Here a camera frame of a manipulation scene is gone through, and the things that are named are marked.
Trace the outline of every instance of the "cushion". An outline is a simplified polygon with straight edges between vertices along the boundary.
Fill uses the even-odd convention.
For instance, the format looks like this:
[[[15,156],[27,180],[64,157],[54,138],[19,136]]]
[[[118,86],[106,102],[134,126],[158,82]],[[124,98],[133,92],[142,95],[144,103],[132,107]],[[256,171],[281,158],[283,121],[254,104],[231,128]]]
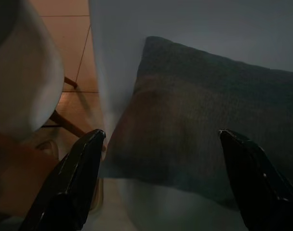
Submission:
[[[228,201],[233,194],[218,137],[222,128],[258,143],[293,183],[293,72],[148,37],[100,176]]]

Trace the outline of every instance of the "person's leg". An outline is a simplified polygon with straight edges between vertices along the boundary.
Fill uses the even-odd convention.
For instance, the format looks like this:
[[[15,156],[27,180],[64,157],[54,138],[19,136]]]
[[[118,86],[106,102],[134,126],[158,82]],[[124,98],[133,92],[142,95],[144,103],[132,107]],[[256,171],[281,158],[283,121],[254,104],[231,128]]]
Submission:
[[[0,213],[25,217],[58,161],[0,134]]]

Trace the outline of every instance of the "floor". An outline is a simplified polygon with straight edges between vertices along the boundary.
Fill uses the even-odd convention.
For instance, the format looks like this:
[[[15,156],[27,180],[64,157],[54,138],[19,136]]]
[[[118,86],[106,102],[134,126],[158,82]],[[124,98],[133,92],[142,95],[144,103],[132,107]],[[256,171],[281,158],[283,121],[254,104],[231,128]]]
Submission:
[[[63,59],[65,75],[77,82],[75,90],[65,84],[57,111],[84,131],[104,128],[100,109],[92,35],[87,0],[30,0],[53,37]],[[77,137],[63,128],[41,128],[25,141],[27,145],[53,139],[60,158]],[[114,180],[104,182],[104,207],[91,216],[87,231],[135,231],[120,200]]]

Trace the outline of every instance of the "fabric texture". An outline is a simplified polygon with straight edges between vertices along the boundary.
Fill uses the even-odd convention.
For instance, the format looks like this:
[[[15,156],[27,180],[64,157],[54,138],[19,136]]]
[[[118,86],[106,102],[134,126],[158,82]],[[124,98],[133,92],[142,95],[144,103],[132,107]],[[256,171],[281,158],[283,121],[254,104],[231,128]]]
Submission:
[[[100,176],[231,200],[221,128],[258,143],[293,183],[293,73],[148,37]]]

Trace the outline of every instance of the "chair leg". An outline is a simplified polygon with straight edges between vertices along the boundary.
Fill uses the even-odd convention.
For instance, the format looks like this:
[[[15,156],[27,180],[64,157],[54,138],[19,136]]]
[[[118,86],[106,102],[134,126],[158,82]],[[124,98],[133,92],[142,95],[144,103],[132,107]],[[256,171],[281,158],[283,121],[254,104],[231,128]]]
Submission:
[[[66,76],[64,76],[64,82],[66,82],[67,84],[71,85],[74,87],[74,89],[77,88],[78,84],[75,83],[73,80],[67,78]]]
[[[80,128],[76,127],[63,116],[58,114],[56,110],[51,115],[50,120],[61,125],[63,128],[65,128],[67,131],[74,134],[75,136],[82,137],[86,134],[86,132],[82,131]]]

